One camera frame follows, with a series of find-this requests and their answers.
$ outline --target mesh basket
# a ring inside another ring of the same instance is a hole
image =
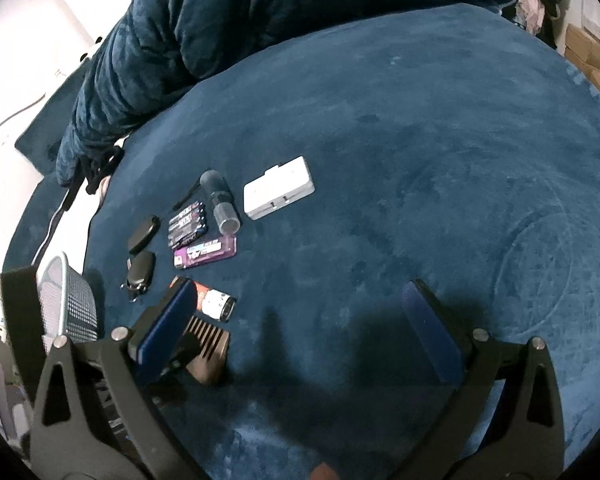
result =
[[[55,256],[38,280],[38,295],[45,329],[42,341],[48,353],[57,336],[67,334],[82,343],[98,338],[96,305],[89,284],[66,259]]]

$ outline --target white power adapter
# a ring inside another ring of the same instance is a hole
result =
[[[244,212],[252,220],[283,208],[314,192],[314,183],[303,156],[274,166],[244,186]]]

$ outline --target purple package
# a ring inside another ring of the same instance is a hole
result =
[[[200,242],[182,247],[173,253],[173,265],[176,269],[188,269],[202,264],[231,258],[236,252],[234,235],[225,235],[208,242]]]

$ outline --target metal screw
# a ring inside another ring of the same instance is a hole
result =
[[[489,332],[483,328],[474,328],[474,339],[484,343],[489,339]]]
[[[59,335],[54,339],[54,346],[56,348],[62,348],[64,345],[66,345],[67,341],[69,341],[69,338],[67,336],[65,336],[64,334]]]
[[[536,336],[535,338],[533,338],[531,340],[531,344],[534,346],[534,348],[536,350],[544,350],[544,347],[546,346],[544,339],[542,339],[541,337],[538,337],[538,336]]]
[[[129,335],[129,329],[126,326],[117,326],[111,331],[113,341],[122,341]]]

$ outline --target gray cylindrical tube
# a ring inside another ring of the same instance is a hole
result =
[[[220,173],[208,170],[200,177],[200,186],[205,190],[214,209],[214,218],[223,235],[234,235],[240,229],[240,219],[235,212],[234,197]]]

